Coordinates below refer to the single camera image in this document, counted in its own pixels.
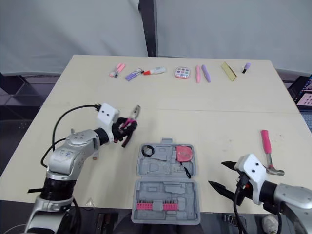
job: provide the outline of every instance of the table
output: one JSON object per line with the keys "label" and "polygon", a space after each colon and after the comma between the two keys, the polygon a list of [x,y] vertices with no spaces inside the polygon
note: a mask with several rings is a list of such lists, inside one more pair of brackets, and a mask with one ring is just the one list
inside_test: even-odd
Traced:
{"label": "table", "polygon": [[[118,62],[126,63],[125,71],[117,79],[109,77],[107,74]],[[208,180],[234,190],[238,174],[221,165],[222,161],[236,161],[254,153],[265,164],[261,129],[270,131],[273,162],[285,170],[285,176],[268,175],[268,180],[312,188],[307,176],[312,163],[312,134],[271,62],[253,60],[250,70],[242,75],[238,69],[246,61],[227,59],[238,75],[234,82],[222,73],[219,68],[222,62],[221,59],[74,56],[3,172],[0,199],[34,202],[36,194],[26,192],[43,185],[45,168],[39,161],[51,144],[54,123],[69,108],[97,102],[113,105],[121,116],[128,116],[136,104],[142,110],[138,128],[126,148],[110,144],[101,147],[98,161],[91,158],[85,161],[74,191],[80,206],[85,206],[91,198],[97,207],[131,208],[134,183],[139,179],[136,169],[140,145],[172,137],[175,143],[195,147],[198,173],[193,179],[199,187],[201,212],[232,213],[232,203],[220,196]],[[195,64],[203,63],[212,82],[202,78],[196,84]],[[167,66],[167,73],[140,76],[130,82],[123,78],[139,66],[152,69],[161,65]],[[174,69],[179,65],[192,68],[190,79],[174,78]],[[226,92],[215,96],[217,90]],[[56,139],[69,135],[71,128],[76,131],[96,128],[95,118],[93,108],[67,115],[58,127]],[[265,211],[262,206],[245,200],[239,212]]]}

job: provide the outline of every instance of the purple highlighter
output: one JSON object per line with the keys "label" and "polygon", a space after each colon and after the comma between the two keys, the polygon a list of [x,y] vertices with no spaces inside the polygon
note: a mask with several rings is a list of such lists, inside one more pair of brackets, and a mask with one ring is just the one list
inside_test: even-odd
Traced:
{"label": "purple highlighter", "polygon": [[250,67],[250,62],[247,62],[246,63],[246,65],[245,65],[245,67],[244,67],[244,71],[243,71],[243,73],[245,73],[247,70],[248,70],[248,68]]}
{"label": "purple highlighter", "polygon": [[134,77],[137,77],[138,75],[142,74],[144,71],[141,68],[136,69],[134,72],[127,75],[125,78],[127,81],[131,81]]}
{"label": "purple highlighter", "polygon": [[207,72],[207,68],[205,65],[201,65],[201,69],[203,70],[204,76],[206,78],[206,80],[210,83],[210,75]]}

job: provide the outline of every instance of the marker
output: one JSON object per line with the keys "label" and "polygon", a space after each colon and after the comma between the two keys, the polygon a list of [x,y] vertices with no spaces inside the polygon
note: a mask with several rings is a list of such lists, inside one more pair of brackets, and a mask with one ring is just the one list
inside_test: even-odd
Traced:
{"label": "marker", "polygon": [[142,74],[144,71],[141,68],[136,69],[134,72],[130,73],[126,76],[126,80],[130,81],[133,78],[137,77],[138,75]]}
{"label": "marker", "polygon": [[249,69],[250,65],[251,65],[250,62],[246,63],[243,73],[245,73]]}
{"label": "marker", "polygon": [[196,83],[200,83],[200,70],[199,66],[196,66]]}
{"label": "marker", "polygon": [[203,70],[204,76],[206,78],[206,80],[210,83],[210,75],[207,72],[207,68],[205,65],[201,65],[201,69]]}

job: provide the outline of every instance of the black cable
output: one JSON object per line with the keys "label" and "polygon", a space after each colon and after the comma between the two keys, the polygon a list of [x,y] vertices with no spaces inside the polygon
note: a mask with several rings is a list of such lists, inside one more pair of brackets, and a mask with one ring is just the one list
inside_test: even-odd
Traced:
{"label": "black cable", "polygon": [[280,213],[277,213],[277,218],[278,218],[278,229],[277,229],[277,234],[280,234],[282,231],[282,216]]}
{"label": "black cable", "polygon": [[[58,140],[57,142],[55,142],[54,145],[56,145],[57,143],[59,143],[59,142],[61,142],[61,141],[63,141],[63,140],[66,140],[66,138],[62,138],[62,139]],[[42,159],[41,159],[41,161],[40,161],[40,164],[41,164],[42,166],[44,166],[45,168],[48,168],[48,166],[45,165],[43,161],[44,161],[45,157],[47,157],[47,155],[48,155],[48,153],[50,152],[51,149],[52,149],[52,145],[51,145],[50,148],[45,152],[45,154],[43,155],[43,157],[42,157]]]}
{"label": "black cable", "polygon": [[53,133],[52,133],[52,149],[53,151],[55,150],[55,131],[57,130],[57,126],[59,124],[59,122],[61,121],[61,119],[67,115],[69,112],[72,112],[74,110],[77,110],[77,109],[80,109],[80,108],[84,108],[84,107],[95,107],[97,111],[99,111],[99,109],[101,108],[101,105],[99,104],[95,104],[95,105],[83,105],[83,106],[77,106],[75,108],[72,108],[68,111],[66,111],[58,120],[57,120],[57,123],[55,124],[54,126],[54,129],[53,129]]}
{"label": "black cable", "polygon": [[78,206],[75,198],[73,198],[73,204],[75,205],[75,210],[76,210],[76,213],[75,213],[76,234],[79,234],[80,230],[81,230],[81,220],[82,220],[81,211],[79,209],[79,206]]}
{"label": "black cable", "polygon": [[238,224],[239,234],[241,234],[242,231],[244,234],[248,234],[248,232],[245,229],[245,226],[242,224],[242,221],[239,218],[239,214],[237,211],[237,199],[238,199],[240,189],[241,189],[240,187],[236,188],[235,195],[234,195],[234,201],[233,201],[233,209],[234,209],[235,217],[236,217],[237,224]]}

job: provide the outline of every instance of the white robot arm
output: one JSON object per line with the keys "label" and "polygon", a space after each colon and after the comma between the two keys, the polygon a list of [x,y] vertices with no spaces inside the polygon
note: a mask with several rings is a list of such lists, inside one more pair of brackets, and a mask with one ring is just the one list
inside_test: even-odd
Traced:
{"label": "white robot arm", "polygon": [[266,168],[253,154],[241,157],[238,162],[226,161],[222,164],[240,174],[236,192],[228,191],[217,182],[209,183],[218,193],[233,200],[234,207],[247,197],[257,205],[263,204],[263,208],[273,214],[284,214],[294,224],[297,234],[312,234],[311,190],[267,181]]}
{"label": "white robot arm", "polygon": [[[139,106],[134,109],[135,118],[139,109]],[[66,138],[64,144],[53,151],[43,188],[31,191],[41,192],[41,194],[36,198],[26,225],[26,233],[40,234],[46,233],[47,230],[48,233],[55,234],[73,232],[73,229],[70,229],[72,217],[69,209],[74,201],[72,196],[74,186],[85,160],[92,155],[93,159],[97,159],[101,145],[122,140],[137,126],[137,123],[130,124],[130,126],[124,124],[120,128],[119,124],[127,118],[118,118],[118,116],[118,110],[108,104],[103,104],[97,116],[99,128],[78,133],[72,129],[72,133]]]}

